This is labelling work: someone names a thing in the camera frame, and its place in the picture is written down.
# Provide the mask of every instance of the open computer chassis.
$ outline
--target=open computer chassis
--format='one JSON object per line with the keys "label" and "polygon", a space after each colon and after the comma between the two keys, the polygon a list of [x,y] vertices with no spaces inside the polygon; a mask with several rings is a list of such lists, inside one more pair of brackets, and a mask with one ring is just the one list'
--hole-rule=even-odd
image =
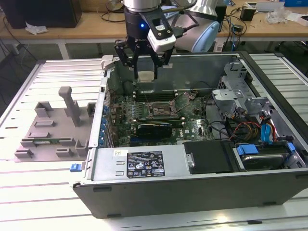
{"label": "open computer chassis", "polygon": [[174,55],[155,80],[102,66],[73,186],[95,217],[279,205],[308,187],[308,126],[248,53]]}

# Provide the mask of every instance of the gray plastic stand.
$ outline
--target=gray plastic stand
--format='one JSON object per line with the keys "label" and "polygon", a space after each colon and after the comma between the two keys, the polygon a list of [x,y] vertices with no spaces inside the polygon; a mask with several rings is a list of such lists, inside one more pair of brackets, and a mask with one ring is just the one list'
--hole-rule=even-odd
{"label": "gray plastic stand", "polygon": [[59,90],[67,108],[52,108],[49,102],[37,104],[37,116],[15,152],[15,162],[86,159],[94,104],[79,108],[71,92],[71,87]]}

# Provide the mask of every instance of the motherboard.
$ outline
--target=motherboard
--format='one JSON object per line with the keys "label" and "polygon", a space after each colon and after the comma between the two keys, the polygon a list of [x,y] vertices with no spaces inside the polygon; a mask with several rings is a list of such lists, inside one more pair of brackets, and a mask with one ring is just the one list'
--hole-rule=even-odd
{"label": "motherboard", "polygon": [[114,147],[213,140],[204,117],[207,96],[197,95],[197,92],[186,91],[173,95],[171,100],[158,99],[150,94],[113,96],[109,118]]}

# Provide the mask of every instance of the warning label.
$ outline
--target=warning label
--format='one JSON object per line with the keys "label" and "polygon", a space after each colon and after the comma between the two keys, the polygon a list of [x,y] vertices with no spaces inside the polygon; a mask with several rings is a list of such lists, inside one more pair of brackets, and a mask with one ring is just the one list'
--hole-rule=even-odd
{"label": "warning label", "polygon": [[163,177],[165,175],[162,151],[127,153],[127,177]]}

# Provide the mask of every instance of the circuit board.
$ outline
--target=circuit board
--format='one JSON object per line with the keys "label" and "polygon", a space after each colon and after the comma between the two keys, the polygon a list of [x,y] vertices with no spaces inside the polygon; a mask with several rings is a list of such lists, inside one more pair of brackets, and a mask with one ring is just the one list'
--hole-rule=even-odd
{"label": "circuit board", "polygon": [[[171,101],[137,102],[133,97],[117,96],[111,105],[116,147],[182,144],[185,141],[213,140],[203,116],[203,97],[188,92]],[[140,139],[138,126],[171,124],[172,134],[163,139]]]}

